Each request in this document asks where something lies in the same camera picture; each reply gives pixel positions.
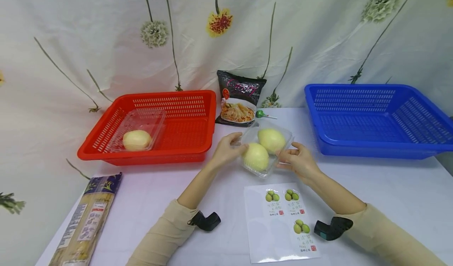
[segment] clear plastic container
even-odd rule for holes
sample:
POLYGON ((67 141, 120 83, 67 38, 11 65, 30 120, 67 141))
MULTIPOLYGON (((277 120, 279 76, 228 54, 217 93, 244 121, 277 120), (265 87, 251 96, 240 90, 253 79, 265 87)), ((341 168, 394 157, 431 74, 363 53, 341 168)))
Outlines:
MULTIPOLYGON (((277 131, 279 131, 285 138, 286 143, 283 147, 283 149, 288 149, 291 143, 294 140, 294 136, 292 132, 290 132, 287 129, 284 129, 283 127, 280 127, 274 123, 269 122, 268 120, 265 120, 263 118, 257 119, 254 121, 253 124, 251 124, 244 132, 244 134, 241 137, 240 143, 260 143, 258 140, 258 132, 261 129, 266 129, 266 128, 273 128, 277 131)), ((272 172, 274 171, 275 167, 278 164, 278 158, 276 155, 269 154, 269 164, 267 165, 267 168, 263 171, 257 171, 254 168, 250 167, 249 165, 246 165, 244 163, 243 158, 239 159, 241 162, 242 167, 246 168, 247 170, 251 171, 252 173, 256 174, 257 176, 266 179, 269 177, 272 172)))
POLYGON ((163 130, 166 112, 160 109, 135 109, 130 111, 119 125, 113 137, 107 145, 108 152, 128 152, 123 145, 123 136, 126 132, 143 130, 149 133, 151 141, 142 150, 153 149, 159 133, 163 130))

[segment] floral backdrop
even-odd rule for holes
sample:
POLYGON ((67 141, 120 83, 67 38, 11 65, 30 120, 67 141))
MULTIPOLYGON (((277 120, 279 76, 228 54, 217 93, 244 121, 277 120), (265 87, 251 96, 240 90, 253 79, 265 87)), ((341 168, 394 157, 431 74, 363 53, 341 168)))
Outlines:
POLYGON ((34 249, 4 243, 9 265, 44 249, 97 167, 77 148, 123 94, 218 92, 226 70, 267 79, 263 108, 304 106, 309 83, 398 83, 453 115, 453 0, 0 2, 0 192, 27 202, 0 218, 34 249))

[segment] hand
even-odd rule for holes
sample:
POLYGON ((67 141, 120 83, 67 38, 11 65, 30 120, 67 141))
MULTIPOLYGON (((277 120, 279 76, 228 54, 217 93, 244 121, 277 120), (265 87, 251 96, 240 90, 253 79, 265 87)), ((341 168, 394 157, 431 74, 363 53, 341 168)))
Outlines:
POLYGON ((322 173, 316 161, 314 161, 310 150, 300 143, 292 143, 297 149, 288 149, 277 153, 280 162, 278 168, 292 170, 306 185, 316 174, 322 173))
POLYGON ((241 135, 242 132, 235 132, 224 136, 219 141, 219 144, 217 144, 217 148, 215 149, 214 155, 212 156, 211 160, 211 163, 216 168, 220 168, 224 164, 233 161, 247 150, 248 144, 242 144, 241 146, 235 148, 231 147, 231 143, 240 138, 241 135))

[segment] blue plastic basket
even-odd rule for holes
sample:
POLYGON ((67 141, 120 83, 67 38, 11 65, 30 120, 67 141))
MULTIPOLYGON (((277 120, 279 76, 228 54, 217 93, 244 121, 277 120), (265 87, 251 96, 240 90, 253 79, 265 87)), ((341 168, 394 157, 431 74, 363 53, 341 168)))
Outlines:
POLYGON ((453 151, 453 121, 402 84, 309 84, 305 97, 325 155, 424 159, 453 151))

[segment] black wrist device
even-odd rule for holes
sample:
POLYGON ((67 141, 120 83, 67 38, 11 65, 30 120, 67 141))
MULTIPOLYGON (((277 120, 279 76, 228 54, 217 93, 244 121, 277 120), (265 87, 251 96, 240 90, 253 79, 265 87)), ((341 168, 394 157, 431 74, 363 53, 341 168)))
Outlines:
POLYGON ((317 221, 314 226, 314 233, 325 240, 335 240, 345 231, 352 228, 352 225, 354 223, 350 219, 334 216, 330 221, 330 225, 317 221))
POLYGON ((193 226, 196 225, 203 231, 212 231, 220 224, 221 220, 217 213, 213 212, 207 218, 203 215, 201 211, 199 211, 189 222, 189 225, 193 226))

